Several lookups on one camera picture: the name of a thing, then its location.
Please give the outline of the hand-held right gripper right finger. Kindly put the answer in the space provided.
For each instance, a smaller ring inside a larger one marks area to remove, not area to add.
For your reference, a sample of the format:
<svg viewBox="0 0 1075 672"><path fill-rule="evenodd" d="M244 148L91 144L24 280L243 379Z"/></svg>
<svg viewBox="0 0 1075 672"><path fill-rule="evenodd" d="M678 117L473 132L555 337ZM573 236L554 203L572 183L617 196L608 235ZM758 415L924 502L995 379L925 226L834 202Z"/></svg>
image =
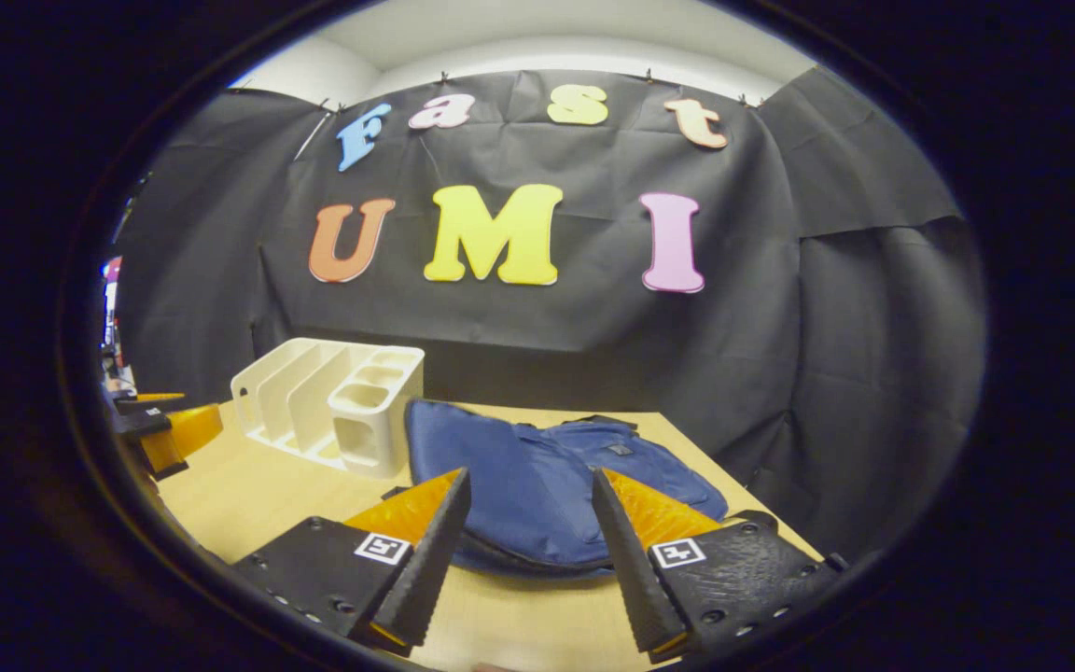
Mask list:
<svg viewBox="0 0 1075 672"><path fill-rule="evenodd" d="M782 537L766 511L717 521L613 469L594 471L592 505L635 644L654 664L775 634L849 567Z"/></svg>

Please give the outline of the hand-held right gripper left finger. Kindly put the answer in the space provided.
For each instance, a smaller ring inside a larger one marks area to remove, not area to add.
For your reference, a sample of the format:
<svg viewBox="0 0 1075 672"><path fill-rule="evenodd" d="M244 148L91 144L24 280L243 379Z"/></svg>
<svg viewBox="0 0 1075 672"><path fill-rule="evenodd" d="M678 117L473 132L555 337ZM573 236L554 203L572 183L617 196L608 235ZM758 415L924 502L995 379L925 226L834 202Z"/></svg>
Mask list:
<svg viewBox="0 0 1075 672"><path fill-rule="evenodd" d="M472 477L452 469L344 521L309 516L233 570L333 635L410 654L426 641L470 505Z"/></svg>

